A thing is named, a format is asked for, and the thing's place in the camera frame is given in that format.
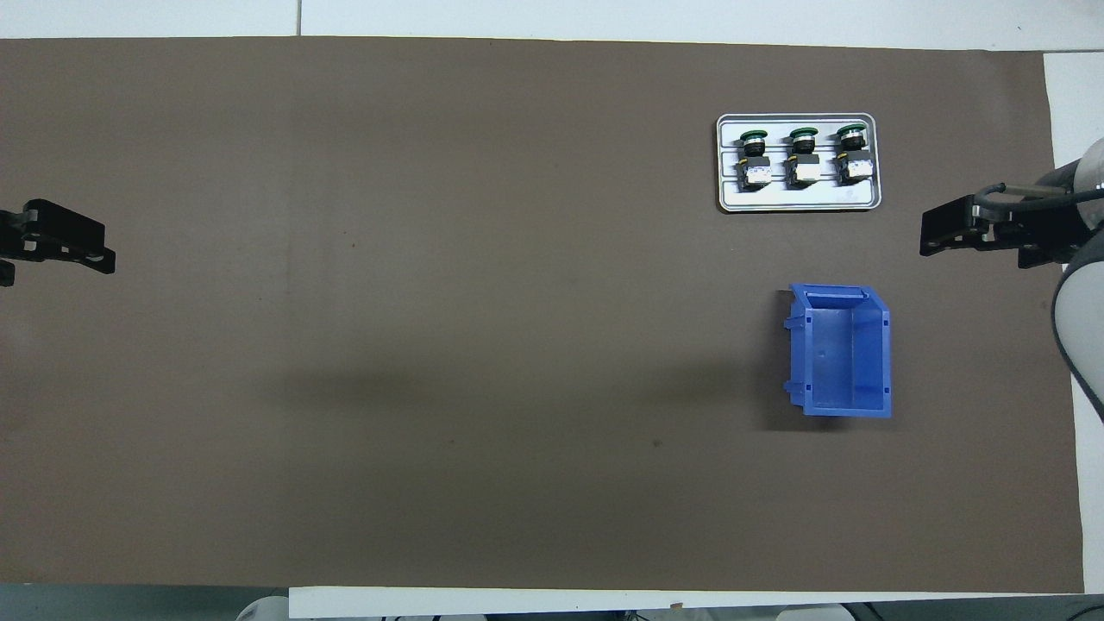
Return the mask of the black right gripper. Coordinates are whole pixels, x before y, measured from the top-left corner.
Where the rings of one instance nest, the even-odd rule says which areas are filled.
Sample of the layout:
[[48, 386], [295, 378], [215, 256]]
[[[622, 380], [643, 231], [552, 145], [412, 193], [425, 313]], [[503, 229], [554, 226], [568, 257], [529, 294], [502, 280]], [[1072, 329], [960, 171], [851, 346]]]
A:
[[[975, 204], [991, 223], [983, 240]], [[926, 210], [919, 232], [919, 255], [923, 257], [967, 248], [979, 248], [981, 252], [1016, 250], [1021, 270], [1068, 264], [1087, 244], [1089, 225], [1073, 194], [1018, 202], [994, 199], [992, 194], [963, 196]]]

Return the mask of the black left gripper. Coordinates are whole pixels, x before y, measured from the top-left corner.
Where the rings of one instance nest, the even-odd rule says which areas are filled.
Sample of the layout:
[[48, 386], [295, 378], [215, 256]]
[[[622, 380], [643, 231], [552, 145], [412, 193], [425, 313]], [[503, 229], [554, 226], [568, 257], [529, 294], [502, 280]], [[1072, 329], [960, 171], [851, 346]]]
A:
[[[25, 242], [33, 248], [26, 249]], [[116, 271], [116, 255], [106, 245], [106, 228], [45, 199], [32, 199], [23, 212], [1, 210], [0, 286], [15, 285], [15, 264], [28, 262], [78, 263], [103, 274]]]

